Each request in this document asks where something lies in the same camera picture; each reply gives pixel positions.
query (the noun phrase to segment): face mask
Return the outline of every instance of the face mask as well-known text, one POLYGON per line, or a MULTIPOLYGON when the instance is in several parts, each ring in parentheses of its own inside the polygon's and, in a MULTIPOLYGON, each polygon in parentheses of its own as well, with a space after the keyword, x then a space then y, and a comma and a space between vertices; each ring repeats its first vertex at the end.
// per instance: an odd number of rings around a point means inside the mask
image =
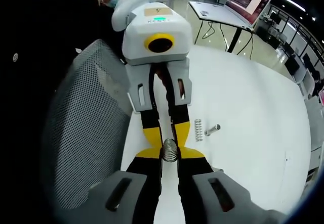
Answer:
POLYGON ((109 2, 106 3, 106 6, 110 7, 110 8, 114 8, 114 7, 116 7, 117 3, 118 3, 118 0, 110 0, 109 2))

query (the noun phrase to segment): office chair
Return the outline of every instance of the office chair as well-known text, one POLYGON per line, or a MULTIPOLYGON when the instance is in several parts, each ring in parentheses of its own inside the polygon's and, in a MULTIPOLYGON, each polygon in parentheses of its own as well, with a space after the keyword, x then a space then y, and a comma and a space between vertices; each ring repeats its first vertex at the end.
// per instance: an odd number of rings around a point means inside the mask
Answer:
POLYGON ((89 189, 120 170, 132 106, 125 66, 97 40, 73 61, 52 101, 42 139, 41 181, 54 214, 86 201, 89 189))

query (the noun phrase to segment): computer screen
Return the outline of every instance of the computer screen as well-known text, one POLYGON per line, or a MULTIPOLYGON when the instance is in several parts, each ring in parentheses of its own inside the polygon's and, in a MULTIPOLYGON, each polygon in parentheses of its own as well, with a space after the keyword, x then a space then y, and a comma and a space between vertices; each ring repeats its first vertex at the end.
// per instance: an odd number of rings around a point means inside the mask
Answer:
POLYGON ((227 0, 226 5, 239 13, 251 25, 258 20, 271 0, 227 0))
POLYGON ((313 66, 313 64, 311 63, 310 58, 307 53, 305 53, 305 55, 303 56, 303 61, 304 61, 305 67, 313 75, 315 73, 316 69, 313 66))
POLYGON ((272 13, 270 18, 276 23, 276 24, 280 24, 281 18, 279 17, 278 14, 276 13, 272 13))

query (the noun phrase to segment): black cable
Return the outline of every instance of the black cable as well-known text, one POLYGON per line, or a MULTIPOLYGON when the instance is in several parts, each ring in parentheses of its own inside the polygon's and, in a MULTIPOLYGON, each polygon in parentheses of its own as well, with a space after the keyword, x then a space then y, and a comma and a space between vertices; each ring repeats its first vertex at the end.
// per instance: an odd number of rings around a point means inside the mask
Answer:
POLYGON ((253 46, 254 46, 254 44, 253 44, 253 34, 252 34, 252 49, 251 49, 251 54, 250 54, 250 60, 251 60, 251 56, 252 56, 252 52, 253 52, 253 46))
POLYGON ((213 34, 215 33, 215 30, 214 30, 214 28, 213 28, 213 22, 208 22, 208 25, 209 25, 209 29, 208 29, 208 31, 207 31, 207 32, 202 36, 201 39, 206 39, 206 38, 208 38, 209 36, 211 36, 211 35, 213 35, 213 34), (211 29, 213 30, 213 32, 212 32, 211 34, 209 34, 209 35, 207 35, 207 36, 205 37, 205 35, 208 34, 208 32, 209 32, 211 29))
POLYGON ((222 35, 223 35, 223 39, 224 39, 224 42, 225 42, 225 51, 227 51, 227 43, 226 43, 225 35, 223 33, 223 30, 222 30, 222 24, 221 23, 219 24, 219 28, 221 29, 221 32, 222 32, 222 35))
POLYGON ((238 56, 245 48, 246 48, 246 46, 248 46, 248 44, 250 43, 250 41, 251 41, 251 39, 252 39, 252 36, 253 36, 253 34, 252 34, 252 32, 251 32, 251 38, 249 39, 249 41, 247 42, 247 44, 242 48, 242 50, 240 50, 236 55, 238 56))

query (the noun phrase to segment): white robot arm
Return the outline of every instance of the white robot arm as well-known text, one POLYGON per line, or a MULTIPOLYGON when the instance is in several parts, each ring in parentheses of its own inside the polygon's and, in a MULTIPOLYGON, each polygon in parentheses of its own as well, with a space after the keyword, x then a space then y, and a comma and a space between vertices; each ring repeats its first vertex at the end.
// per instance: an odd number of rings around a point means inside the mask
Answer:
POLYGON ((165 63, 174 88, 175 105, 191 102, 189 53, 192 30, 189 22, 156 0, 119 0, 112 15, 115 31, 125 29, 122 51, 128 63, 126 70, 131 86, 129 95, 137 112, 152 109, 149 95, 151 65, 165 63), (181 95, 182 81, 185 98, 181 95), (143 87, 144 103, 138 88, 143 87))

